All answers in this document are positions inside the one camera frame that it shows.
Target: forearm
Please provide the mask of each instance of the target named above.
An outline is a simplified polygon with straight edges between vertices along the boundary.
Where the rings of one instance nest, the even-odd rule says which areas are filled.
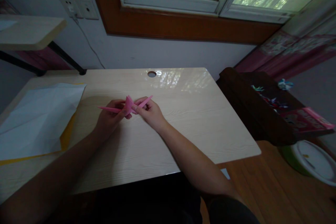
[[[91,133],[38,173],[1,205],[1,223],[44,221],[71,190],[102,142]]]
[[[159,134],[193,186],[207,194],[229,195],[242,201],[220,169],[173,126],[167,123]]]

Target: origami paper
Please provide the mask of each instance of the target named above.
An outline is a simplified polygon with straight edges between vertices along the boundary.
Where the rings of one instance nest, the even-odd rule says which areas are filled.
[[[85,86],[58,83],[29,90],[0,127],[0,160],[60,151],[60,137]]]
[[[142,103],[140,103],[138,105],[138,107],[142,108],[144,107],[147,102],[149,102],[149,100],[152,98],[153,96],[149,96],[146,100],[144,100]],[[134,102],[132,100],[132,98],[128,95],[126,97],[126,102],[125,102],[125,108],[127,109],[127,113],[126,113],[126,116],[130,113],[136,113],[133,109],[132,109],[132,106],[133,106]],[[109,108],[109,107],[98,107],[98,108],[101,108],[101,109],[104,109],[104,110],[107,110],[107,111],[111,111],[113,113],[119,113],[121,111],[121,109],[119,108]]]
[[[288,91],[289,89],[291,89],[294,86],[293,82],[288,82],[285,81],[285,79],[281,79],[281,81],[278,82],[278,87],[281,90],[286,90]]]

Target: cable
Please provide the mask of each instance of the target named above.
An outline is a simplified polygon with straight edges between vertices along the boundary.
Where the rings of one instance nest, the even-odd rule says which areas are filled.
[[[97,59],[98,59],[100,65],[101,65],[104,69],[106,69],[105,66],[103,65],[103,63],[100,61],[100,58],[99,58],[98,54],[97,54],[96,51],[92,48],[92,46],[91,46],[91,44],[90,44],[90,42],[89,42],[89,40],[88,40],[88,38],[87,38],[85,32],[83,31],[83,29],[82,29],[81,26],[79,25],[79,21],[78,21],[78,19],[77,19],[77,13],[74,11],[74,9],[73,9],[72,7],[68,7],[68,9],[69,9],[69,12],[72,14],[72,17],[71,17],[71,18],[75,21],[76,25],[78,25],[78,27],[79,27],[80,30],[82,31],[82,33],[83,33],[83,35],[84,35],[84,37],[85,37],[87,43],[89,44],[89,47],[91,48],[91,50],[93,51],[93,53],[96,55],[96,57],[97,57]]]
[[[87,36],[85,35],[85,32],[83,31],[83,29],[82,29],[81,26],[79,25],[78,20],[74,20],[74,21],[75,21],[75,23],[78,25],[78,27],[80,28],[80,30],[82,31],[84,37],[86,38],[87,43],[89,44],[89,47],[91,48],[91,50],[93,51],[93,53],[97,56],[97,59],[98,59],[100,65],[101,65],[104,69],[106,69],[106,68],[104,67],[103,63],[100,61],[100,58],[98,57],[98,54],[97,54],[96,51],[92,48],[92,46],[91,46],[91,44],[90,44],[90,42],[89,42]]]

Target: pink book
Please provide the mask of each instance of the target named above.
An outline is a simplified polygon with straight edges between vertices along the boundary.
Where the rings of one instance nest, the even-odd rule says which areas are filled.
[[[330,130],[335,127],[310,107],[299,108],[280,115],[296,132]]]

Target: desk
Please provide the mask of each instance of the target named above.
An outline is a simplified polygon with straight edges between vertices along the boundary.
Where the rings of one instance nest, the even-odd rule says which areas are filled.
[[[66,21],[57,17],[0,15],[0,21],[15,21],[15,23],[0,32],[0,50],[35,51],[47,46],[62,59],[78,70],[80,75],[86,73],[53,39],[66,27]],[[36,68],[25,61],[17,59],[0,51],[0,60],[35,73],[37,76],[45,74],[45,70]]]
[[[147,73],[157,76],[150,78]],[[112,99],[153,95],[165,118],[214,163],[261,153],[258,145],[205,68],[48,71],[32,78],[0,116],[8,116],[24,94],[41,86],[86,83],[70,146],[89,134],[100,109]],[[139,115],[123,120],[113,139],[94,155],[73,189],[82,193],[179,171],[160,136]],[[0,201],[5,200],[61,153],[0,166]]]

